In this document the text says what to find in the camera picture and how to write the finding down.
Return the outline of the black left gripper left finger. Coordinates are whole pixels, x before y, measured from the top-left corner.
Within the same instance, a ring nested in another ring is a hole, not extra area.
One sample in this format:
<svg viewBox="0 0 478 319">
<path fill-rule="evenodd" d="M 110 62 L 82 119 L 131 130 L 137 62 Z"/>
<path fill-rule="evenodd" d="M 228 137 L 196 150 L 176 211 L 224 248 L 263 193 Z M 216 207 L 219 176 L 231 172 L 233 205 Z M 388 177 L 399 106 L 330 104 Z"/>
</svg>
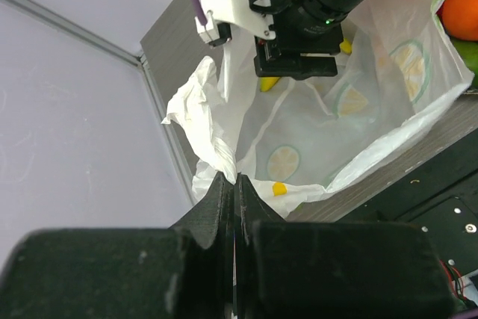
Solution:
<svg viewBox="0 0 478 319">
<path fill-rule="evenodd" d="M 188 231 L 203 249 L 231 244 L 234 215 L 234 185 L 217 173 L 203 198 L 171 225 Z"/>
</svg>

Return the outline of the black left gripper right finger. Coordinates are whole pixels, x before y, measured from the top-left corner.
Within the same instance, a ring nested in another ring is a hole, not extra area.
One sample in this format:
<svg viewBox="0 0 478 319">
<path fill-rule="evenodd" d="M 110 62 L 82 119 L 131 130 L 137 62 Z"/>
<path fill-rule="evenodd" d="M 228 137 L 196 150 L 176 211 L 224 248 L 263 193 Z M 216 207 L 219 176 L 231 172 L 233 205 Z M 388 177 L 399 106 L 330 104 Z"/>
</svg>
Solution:
<svg viewBox="0 0 478 319">
<path fill-rule="evenodd" d="M 235 233 L 243 244 L 249 244 L 255 221 L 285 222 L 257 193 L 248 176 L 238 174 L 235 183 Z"/>
</svg>

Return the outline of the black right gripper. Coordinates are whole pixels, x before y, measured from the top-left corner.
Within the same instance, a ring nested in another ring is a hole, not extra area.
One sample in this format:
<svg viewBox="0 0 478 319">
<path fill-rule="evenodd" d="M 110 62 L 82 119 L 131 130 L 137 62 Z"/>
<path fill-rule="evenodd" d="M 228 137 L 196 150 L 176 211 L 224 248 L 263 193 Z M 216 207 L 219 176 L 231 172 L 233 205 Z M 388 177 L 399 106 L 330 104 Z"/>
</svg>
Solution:
<svg viewBox="0 0 478 319">
<path fill-rule="evenodd" d="M 272 40 L 255 39 L 255 73 L 259 77 L 333 77 L 334 56 L 344 40 L 341 23 L 350 0 L 249 0 L 249 8 L 271 15 Z"/>
</svg>

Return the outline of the single yellow fake banana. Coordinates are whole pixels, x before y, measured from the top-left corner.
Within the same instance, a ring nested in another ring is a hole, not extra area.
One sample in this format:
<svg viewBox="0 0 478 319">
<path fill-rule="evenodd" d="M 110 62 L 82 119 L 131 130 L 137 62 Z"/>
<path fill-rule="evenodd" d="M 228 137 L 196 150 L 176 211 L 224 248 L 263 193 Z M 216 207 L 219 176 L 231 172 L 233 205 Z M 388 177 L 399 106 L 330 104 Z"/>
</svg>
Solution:
<svg viewBox="0 0 478 319">
<path fill-rule="evenodd" d="M 341 53 L 345 55 L 351 55 L 353 50 L 352 43 L 348 39 L 344 39 L 344 41 L 340 44 L 340 49 L 341 49 Z M 260 91 L 267 92 L 271 90 L 280 79 L 281 79 L 280 77 L 259 78 Z"/>
</svg>

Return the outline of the white plastic bag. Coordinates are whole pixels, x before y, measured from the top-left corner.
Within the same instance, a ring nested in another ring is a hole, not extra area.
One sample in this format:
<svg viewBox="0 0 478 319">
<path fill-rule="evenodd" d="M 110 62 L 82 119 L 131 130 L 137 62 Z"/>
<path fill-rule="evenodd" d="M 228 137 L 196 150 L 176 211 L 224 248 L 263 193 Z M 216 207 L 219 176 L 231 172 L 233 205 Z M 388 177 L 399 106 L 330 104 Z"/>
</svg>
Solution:
<svg viewBox="0 0 478 319">
<path fill-rule="evenodd" d="M 348 188 L 415 145 L 470 86 L 446 35 L 444 0 L 366 0 L 351 15 L 338 74 L 258 89 L 252 37 L 233 30 L 217 66 L 203 58 L 167 104 L 198 156 L 192 191 L 248 176 L 282 216 Z"/>
</svg>

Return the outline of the fake orange fruit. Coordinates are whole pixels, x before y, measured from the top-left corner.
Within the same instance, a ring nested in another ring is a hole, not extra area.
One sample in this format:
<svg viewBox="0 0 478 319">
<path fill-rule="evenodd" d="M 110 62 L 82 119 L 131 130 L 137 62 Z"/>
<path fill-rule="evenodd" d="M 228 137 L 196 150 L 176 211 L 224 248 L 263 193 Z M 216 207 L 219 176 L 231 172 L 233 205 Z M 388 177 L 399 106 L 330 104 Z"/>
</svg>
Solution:
<svg viewBox="0 0 478 319">
<path fill-rule="evenodd" d="M 477 41 L 477 0 L 445 0 L 442 21 L 449 35 Z"/>
</svg>

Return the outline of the green orange fake mango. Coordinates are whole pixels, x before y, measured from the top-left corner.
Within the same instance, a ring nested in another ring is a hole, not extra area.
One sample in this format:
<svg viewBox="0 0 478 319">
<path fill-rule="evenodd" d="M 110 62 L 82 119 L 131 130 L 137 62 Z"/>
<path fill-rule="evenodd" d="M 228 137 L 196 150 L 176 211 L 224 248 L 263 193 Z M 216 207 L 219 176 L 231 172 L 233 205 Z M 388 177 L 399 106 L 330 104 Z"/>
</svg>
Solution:
<svg viewBox="0 0 478 319">
<path fill-rule="evenodd" d="M 460 40 L 454 37 L 451 42 L 461 56 L 467 68 L 477 75 L 477 42 Z"/>
</svg>

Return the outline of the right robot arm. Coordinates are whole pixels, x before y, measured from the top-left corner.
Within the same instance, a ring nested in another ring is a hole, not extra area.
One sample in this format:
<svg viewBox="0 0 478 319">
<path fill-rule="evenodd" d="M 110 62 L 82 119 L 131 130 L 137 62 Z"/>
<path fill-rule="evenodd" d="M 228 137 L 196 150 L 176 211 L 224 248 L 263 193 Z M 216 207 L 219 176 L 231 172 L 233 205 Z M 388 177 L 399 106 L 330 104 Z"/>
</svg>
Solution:
<svg viewBox="0 0 478 319">
<path fill-rule="evenodd" d="M 364 0 L 249 0 L 249 8 L 271 16 L 273 40 L 255 39 L 255 73 L 264 77 L 335 76 L 335 56 L 344 37 L 341 23 Z"/>
</svg>

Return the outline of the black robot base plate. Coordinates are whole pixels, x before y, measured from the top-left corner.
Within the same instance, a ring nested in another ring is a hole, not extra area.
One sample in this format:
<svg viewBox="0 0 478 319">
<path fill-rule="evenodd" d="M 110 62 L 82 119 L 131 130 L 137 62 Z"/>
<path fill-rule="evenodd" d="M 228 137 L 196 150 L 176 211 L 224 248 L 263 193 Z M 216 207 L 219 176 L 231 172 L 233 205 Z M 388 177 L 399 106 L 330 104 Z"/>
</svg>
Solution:
<svg viewBox="0 0 478 319">
<path fill-rule="evenodd" d="M 343 217 L 318 273 L 352 318 L 447 318 L 477 310 L 477 133 Z"/>
</svg>

